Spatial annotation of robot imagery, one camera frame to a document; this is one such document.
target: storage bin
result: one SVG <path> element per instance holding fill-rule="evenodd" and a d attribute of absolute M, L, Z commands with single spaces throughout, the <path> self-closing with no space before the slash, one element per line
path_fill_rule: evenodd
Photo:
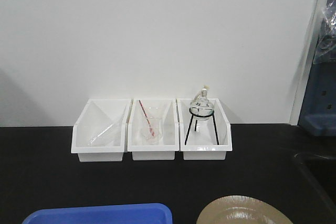
<path fill-rule="evenodd" d="M 172 224 L 163 204 L 45 209 L 33 212 L 23 224 Z"/>
<path fill-rule="evenodd" d="M 335 72 L 335 63 L 310 69 L 298 124 L 314 136 L 336 136 Z"/>
<path fill-rule="evenodd" d="M 134 99 L 128 125 L 128 151 L 132 152 L 133 160 L 175 159 L 175 151 L 179 150 L 179 123 L 175 99 L 140 101 L 142 106 L 139 99 Z M 157 120 L 161 120 L 157 122 L 158 129 L 154 126 Z M 151 129 L 160 135 L 153 142 L 146 139 L 152 133 Z"/>
<path fill-rule="evenodd" d="M 81 162 L 122 161 L 131 99 L 92 100 L 73 127 L 71 153 Z"/>
<path fill-rule="evenodd" d="M 212 117 L 207 121 L 198 121 L 195 131 L 196 118 L 192 122 L 187 144 L 185 138 L 191 119 L 189 112 L 192 99 L 177 99 L 177 110 L 180 122 L 180 150 L 185 160 L 224 160 L 226 152 L 232 151 L 230 123 L 224 113 L 219 99 L 209 99 L 214 104 L 214 115 L 217 126 L 219 145 Z"/>

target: sink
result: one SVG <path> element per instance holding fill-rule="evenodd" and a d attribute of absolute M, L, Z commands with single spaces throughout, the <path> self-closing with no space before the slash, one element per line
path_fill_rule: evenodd
<path fill-rule="evenodd" d="M 298 153 L 294 160 L 336 217 L 336 156 Z"/>

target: clear plastic bag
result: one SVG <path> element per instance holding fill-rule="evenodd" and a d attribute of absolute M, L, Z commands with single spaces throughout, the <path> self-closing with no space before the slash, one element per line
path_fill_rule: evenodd
<path fill-rule="evenodd" d="M 328 0 L 322 13 L 323 21 L 315 49 L 314 64 L 336 62 L 336 0 Z"/>

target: white plastic bin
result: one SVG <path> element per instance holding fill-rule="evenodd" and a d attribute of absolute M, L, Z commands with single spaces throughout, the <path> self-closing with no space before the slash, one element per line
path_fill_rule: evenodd
<path fill-rule="evenodd" d="M 81 162 L 122 161 L 130 105 L 131 99 L 90 99 L 73 127 L 71 153 Z"/>
<path fill-rule="evenodd" d="M 185 160 L 224 160 L 226 152 L 232 151 L 232 139 L 230 123 L 224 113 L 219 99 L 209 99 L 215 106 L 215 121 L 217 126 L 218 141 L 216 143 L 216 134 L 213 119 L 210 117 L 207 121 L 198 121 L 196 131 L 194 117 L 190 128 L 187 145 L 185 138 L 191 119 L 189 113 L 190 102 L 192 99 L 177 99 L 177 109 L 179 111 L 180 122 L 180 146 Z"/>
<path fill-rule="evenodd" d="M 146 133 L 148 123 L 140 106 L 139 99 L 134 99 L 128 125 L 128 151 L 133 160 L 173 160 L 175 151 L 179 151 L 179 123 L 177 121 L 175 99 L 148 100 L 140 99 L 148 117 L 162 119 L 161 136 L 154 144 L 149 142 Z"/>

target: black metal stand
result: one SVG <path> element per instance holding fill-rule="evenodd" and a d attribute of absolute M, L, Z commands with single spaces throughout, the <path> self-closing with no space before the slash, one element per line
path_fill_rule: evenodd
<path fill-rule="evenodd" d="M 215 112 L 213 111 L 212 114 L 210 115 L 196 115 L 193 112 L 191 112 L 191 109 L 189 109 L 189 112 L 191 114 L 191 118 L 190 118 L 190 123 L 189 123 L 189 127 L 188 127 L 188 132 L 187 132 L 187 137 L 185 138 L 184 141 L 184 145 L 187 145 L 187 141 L 188 141 L 188 136 L 189 136 L 189 132 L 190 132 L 190 128 L 191 128 L 191 124 L 193 122 L 193 118 L 194 116 L 197 118 L 209 118 L 210 116 L 212 116 L 212 119 L 214 121 L 214 128 L 215 128 L 215 134 L 216 134 L 216 141 L 217 141 L 217 145 L 219 145 L 219 141 L 218 141 L 218 134 L 217 134 L 217 127 L 216 127 L 216 121 L 215 121 Z"/>

